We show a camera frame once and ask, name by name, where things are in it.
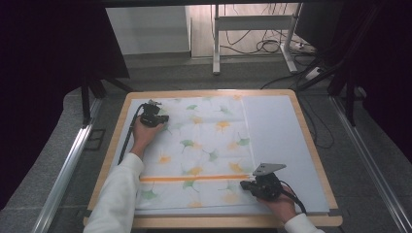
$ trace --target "hand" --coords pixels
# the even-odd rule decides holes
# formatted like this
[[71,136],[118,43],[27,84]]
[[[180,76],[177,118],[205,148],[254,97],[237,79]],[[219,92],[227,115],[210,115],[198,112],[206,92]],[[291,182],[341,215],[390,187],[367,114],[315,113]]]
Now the hand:
[[140,117],[136,118],[133,125],[134,143],[130,152],[143,158],[143,153],[148,144],[154,139],[156,133],[161,130],[164,124],[159,124],[156,127],[148,127],[140,122]]
[[[289,193],[292,193],[291,189],[287,186],[283,185],[283,189]],[[293,200],[284,194],[281,194],[278,199],[272,202],[259,198],[257,200],[266,205],[272,211],[273,215],[280,219],[284,224],[296,216]]]

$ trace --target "orange stripe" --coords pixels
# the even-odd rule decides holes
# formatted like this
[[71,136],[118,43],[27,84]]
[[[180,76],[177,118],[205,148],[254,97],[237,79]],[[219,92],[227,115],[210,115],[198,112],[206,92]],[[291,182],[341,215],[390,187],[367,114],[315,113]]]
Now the orange stripe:
[[226,176],[201,176],[201,177],[144,177],[140,182],[186,182],[197,180],[246,180],[248,175],[226,175]]

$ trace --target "white lab coat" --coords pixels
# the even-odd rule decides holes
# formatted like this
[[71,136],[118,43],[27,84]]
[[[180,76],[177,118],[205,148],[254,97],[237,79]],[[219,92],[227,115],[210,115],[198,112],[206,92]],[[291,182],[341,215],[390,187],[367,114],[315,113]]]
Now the white lab coat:
[[[103,184],[85,233],[130,232],[140,184],[139,176],[143,169],[142,160],[133,153],[128,153],[121,164],[113,169]],[[324,232],[317,229],[305,214],[289,220],[285,229],[289,233]]]

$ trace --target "wooden border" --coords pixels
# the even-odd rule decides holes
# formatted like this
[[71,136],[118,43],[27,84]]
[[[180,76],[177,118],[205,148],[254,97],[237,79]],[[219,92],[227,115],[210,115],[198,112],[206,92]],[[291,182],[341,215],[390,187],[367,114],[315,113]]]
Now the wooden border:
[[[91,195],[87,209],[92,211],[96,205],[98,195],[103,183],[106,181],[112,161],[115,157],[121,130],[132,99],[155,99],[155,98],[184,98],[184,97],[207,97],[207,96],[253,96],[253,95],[288,95],[291,98],[294,111],[302,129],[306,145],[312,156],[315,169],[318,172],[326,200],[331,210],[338,209],[330,184],[319,158],[312,136],[306,124],[304,115],[300,109],[296,95],[288,89],[270,89],[270,90],[180,90],[180,91],[150,91],[150,92],[132,92],[126,96],[123,107],[120,112],[119,120],[115,132],[110,142],[105,160],[100,170],[96,186]],[[310,215],[309,218],[316,226],[339,226],[342,224],[342,216],[329,215]],[[281,221],[272,215],[253,215],[253,216],[136,216],[133,221],[133,228],[271,228],[282,227]]]

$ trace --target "gray floor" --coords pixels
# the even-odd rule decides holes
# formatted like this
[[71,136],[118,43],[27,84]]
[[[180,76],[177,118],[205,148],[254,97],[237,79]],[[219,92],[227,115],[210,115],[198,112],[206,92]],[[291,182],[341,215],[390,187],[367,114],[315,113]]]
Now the gray floor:
[[[213,76],[211,59],[189,59],[184,55],[162,57],[154,55],[127,56],[125,60],[131,79],[120,80],[145,91],[257,89],[273,79],[289,74],[283,58],[279,55],[225,58],[220,76]],[[272,84],[269,88],[288,88],[293,82],[294,80],[284,80]],[[306,110],[307,123],[312,132],[317,132],[318,152],[344,218],[341,229],[330,227],[324,230],[326,232],[398,232],[375,184],[332,108],[326,94],[327,84],[328,80],[323,81],[299,94],[301,104]],[[86,207],[126,96],[126,93],[119,88],[109,83],[104,85],[107,96],[103,99],[99,117],[93,128],[96,134],[101,132],[99,130],[105,132],[101,147],[98,147],[98,141],[87,143],[49,232],[83,231]],[[82,126],[82,119],[81,97],[77,89],[66,96],[64,112],[49,142],[7,207],[1,211],[0,232],[29,232],[33,228]],[[409,178],[412,175],[412,166],[410,162],[370,118],[362,108],[361,101],[355,105],[355,120],[357,129],[384,176],[405,210],[411,213],[412,183],[409,182]]]

